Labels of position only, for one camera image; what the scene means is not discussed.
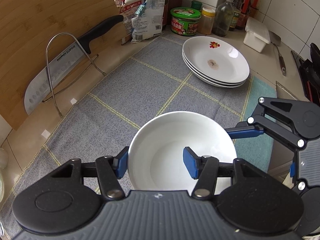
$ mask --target green bottle cap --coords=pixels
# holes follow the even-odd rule
[[[201,10],[201,7],[202,7],[202,2],[198,2],[198,1],[191,2],[191,8],[196,10]]]

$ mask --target kitchen knife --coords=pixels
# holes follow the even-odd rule
[[[90,41],[108,32],[114,25],[123,21],[122,15],[115,15],[105,19],[98,25],[82,35],[78,41],[84,50],[91,54]],[[63,50],[50,63],[52,86],[56,87],[65,76],[85,58],[85,54],[76,42]],[[24,96],[24,106],[28,115],[39,105],[50,93],[49,81],[46,67],[30,82]]]

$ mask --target wooden cutting board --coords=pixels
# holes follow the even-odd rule
[[[45,67],[50,39],[61,32],[80,37],[118,14],[114,0],[0,0],[0,114],[12,128],[17,129],[28,117],[24,94]],[[125,35],[123,24],[117,24],[90,43],[90,56]],[[57,38],[50,47],[49,62],[72,42],[71,37]],[[83,60],[75,69],[87,64]]]

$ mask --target sauce jar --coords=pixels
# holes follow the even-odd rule
[[[215,15],[215,10],[203,7],[201,12],[201,19],[198,26],[198,32],[206,35],[211,34]]]

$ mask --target white bowl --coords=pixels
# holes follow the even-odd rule
[[[134,136],[128,155],[128,173],[135,190],[188,190],[197,182],[183,163],[189,146],[198,156],[210,155],[232,163],[236,150],[227,132],[214,120],[193,112],[170,112],[147,122]],[[218,178],[216,194],[230,186]]]
[[[191,66],[191,64],[186,60],[185,56],[182,53],[182,58],[184,63],[188,66],[188,68],[196,75],[196,77],[198,77],[199,79],[201,79],[203,82],[206,82],[210,85],[216,86],[216,87],[221,87],[221,88],[236,88],[236,87],[240,87],[242,86],[245,81],[241,82],[241,83],[237,83],[235,85],[226,85],[223,84],[222,82],[218,82],[212,79],[209,79],[207,77],[205,77],[203,74],[201,74],[198,70],[196,70],[194,67]]]
[[[185,41],[182,52],[194,68],[215,80],[239,83],[249,76],[250,69],[244,56],[222,40],[209,36],[193,37]]]

